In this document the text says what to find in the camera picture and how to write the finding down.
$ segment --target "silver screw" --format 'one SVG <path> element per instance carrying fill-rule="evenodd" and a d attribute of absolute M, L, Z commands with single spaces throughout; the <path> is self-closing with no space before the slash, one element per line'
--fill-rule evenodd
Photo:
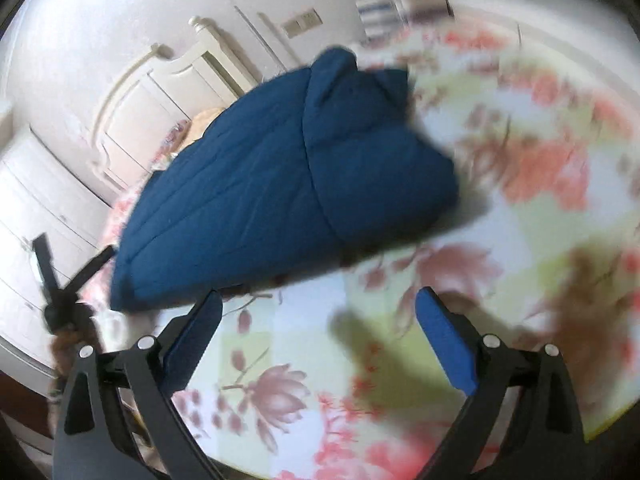
<path fill-rule="evenodd" d="M 545 345 L 545 352 L 551 357 L 557 357 L 560 355 L 560 349 L 556 345 L 552 345 L 551 343 Z"/>
<path fill-rule="evenodd" d="M 482 338 L 484 346 L 487 348 L 498 348 L 500 346 L 500 338 L 497 335 L 487 334 Z"/>
<path fill-rule="evenodd" d="M 78 355 L 82 359 L 86 359 L 87 357 L 89 357 L 93 353 L 94 353 L 94 347 L 87 345 L 87 346 L 83 346 L 80 349 L 80 351 L 78 352 Z"/>
<path fill-rule="evenodd" d="M 138 348 L 141 350 L 149 350 L 156 344 L 156 338 L 151 335 L 145 335 L 138 339 Z"/>

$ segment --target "bed headboard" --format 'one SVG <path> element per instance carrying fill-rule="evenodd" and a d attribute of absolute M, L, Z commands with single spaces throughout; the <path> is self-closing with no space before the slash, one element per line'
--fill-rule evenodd
<path fill-rule="evenodd" d="M 90 131 L 95 174 L 123 190 L 148 172 L 169 129 L 207 108 L 228 107 L 257 82 L 213 25 L 194 16 L 197 42 L 167 60 L 153 44 L 115 81 Z"/>

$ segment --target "blue folded garment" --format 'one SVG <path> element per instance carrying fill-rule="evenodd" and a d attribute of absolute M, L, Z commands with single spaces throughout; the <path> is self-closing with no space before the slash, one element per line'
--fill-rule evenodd
<path fill-rule="evenodd" d="M 120 241 L 114 310 L 194 301 L 427 226 L 453 164 L 406 126 L 407 72 L 334 48 L 238 99 L 153 175 Z"/>

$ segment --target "wall switch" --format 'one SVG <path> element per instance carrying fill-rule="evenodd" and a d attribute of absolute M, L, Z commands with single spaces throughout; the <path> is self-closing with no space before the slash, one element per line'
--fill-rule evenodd
<path fill-rule="evenodd" d="M 315 9 L 311 9 L 283 23 L 282 28 L 288 38 L 295 38 L 310 28 L 315 28 L 319 25 L 322 25 L 322 19 Z"/>

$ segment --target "white wall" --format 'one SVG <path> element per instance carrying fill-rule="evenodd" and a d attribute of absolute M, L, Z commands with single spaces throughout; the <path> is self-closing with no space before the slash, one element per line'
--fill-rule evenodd
<path fill-rule="evenodd" d="M 97 194 L 112 199 L 113 193 L 87 168 L 82 139 L 112 81 L 151 43 L 165 44 L 180 56 L 194 40 L 188 19 L 197 14 L 213 19 L 240 45 L 255 75 L 277 72 L 233 4 L 252 22 L 258 23 L 257 13 L 262 12 L 277 25 L 314 7 L 324 25 L 287 41 L 303 62 L 330 44 L 364 37 L 353 0 L 28 0 L 0 41 L 7 65 L 0 82 L 14 101 L 15 121 L 30 122 L 72 172 Z M 287 58 L 286 64 L 292 63 L 282 46 L 273 47 Z"/>

